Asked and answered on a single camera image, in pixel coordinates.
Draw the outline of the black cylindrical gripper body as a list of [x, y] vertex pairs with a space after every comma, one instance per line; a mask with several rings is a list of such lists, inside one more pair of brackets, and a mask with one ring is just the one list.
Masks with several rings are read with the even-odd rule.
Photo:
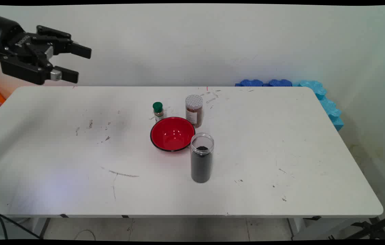
[[16, 21], [0, 16], [0, 63], [3, 65], [50, 65], [55, 53], [55, 31], [38, 25], [36, 32], [25, 31]]

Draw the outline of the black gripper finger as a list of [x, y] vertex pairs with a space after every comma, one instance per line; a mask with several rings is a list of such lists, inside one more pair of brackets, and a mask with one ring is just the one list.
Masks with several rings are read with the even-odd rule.
[[43, 85], [46, 80], [64, 80], [77, 84], [79, 72], [47, 63], [45, 66], [32, 65], [20, 61], [17, 57], [4, 56], [1, 59], [1, 71], [3, 74], [30, 82], [35, 85]]
[[46, 26], [37, 26], [36, 30], [36, 44], [52, 48], [52, 51], [48, 52], [50, 57], [59, 54], [74, 54], [87, 59], [91, 58], [92, 49], [74, 42], [71, 34]]

